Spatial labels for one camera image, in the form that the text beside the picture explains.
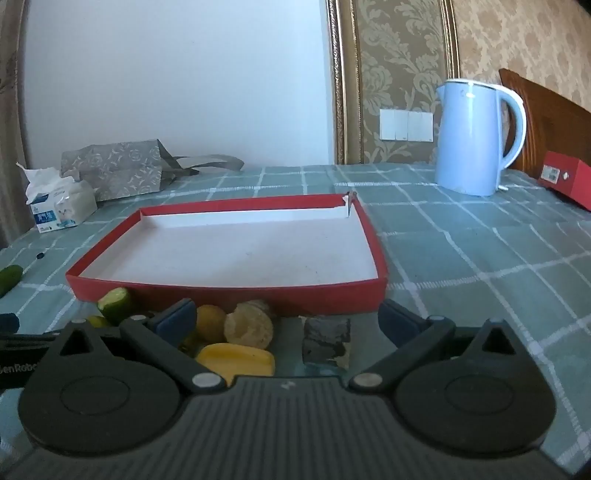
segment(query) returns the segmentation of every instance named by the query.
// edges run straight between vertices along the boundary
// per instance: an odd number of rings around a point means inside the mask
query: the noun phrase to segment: gold frame molding
[[[441,27],[443,31],[443,53],[446,75],[449,79],[461,78],[460,54],[457,47],[456,17],[453,13],[453,0],[439,0]]]
[[[355,0],[326,0],[330,34],[335,163],[363,163],[361,55]]]

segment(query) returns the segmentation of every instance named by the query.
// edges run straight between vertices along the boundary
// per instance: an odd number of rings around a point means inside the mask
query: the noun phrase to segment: checkered tablecloth
[[[438,188],[426,164],[267,167],[184,178],[164,192],[107,202],[78,227],[31,231],[1,251],[0,268],[17,263],[25,276],[0,300],[0,312],[16,312],[22,333],[96,313],[74,298],[64,273],[139,207],[355,189],[389,261],[387,296],[458,325],[509,321],[557,398],[543,448],[575,470],[591,459],[591,214],[521,173],[507,172],[502,182],[508,191],[485,199]],[[40,252],[45,257],[37,260]],[[352,329],[351,374],[393,350],[375,313],[353,316]],[[278,374],[298,373],[301,335],[297,320],[284,319],[277,328],[272,351]],[[16,414],[19,393],[0,397],[4,458],[28,448]]]

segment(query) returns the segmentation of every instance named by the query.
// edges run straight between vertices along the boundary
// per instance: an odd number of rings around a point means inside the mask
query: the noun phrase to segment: wooden headboard
[[[502,84],[523,98],[527,114],[525,145],[512,168],[538,178],[548,150],[591,165],[591,112],[511,70],[499,73]],[[509,117],[508,147],[515,138],[515,120]]]

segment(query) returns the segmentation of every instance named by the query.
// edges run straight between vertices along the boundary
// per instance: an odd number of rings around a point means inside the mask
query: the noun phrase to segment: electric kettle
[[[527,118],[523,100],[502,85],[450,79],[437,88],[443,116],[437,142],[435,179],[441,187],[475,196],[490,196],[499,187],[501,171],[520,154]],[[501,102],[513,111],[515,142],[503,156]]]

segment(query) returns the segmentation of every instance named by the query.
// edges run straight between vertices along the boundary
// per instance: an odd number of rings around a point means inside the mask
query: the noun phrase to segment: light switch
[[[408,138],[408,110],[381,108],[379,110],[379,137],[382,140]]]
[[[431,112],[408,113],[408,141],[433,141],[433,114]]]

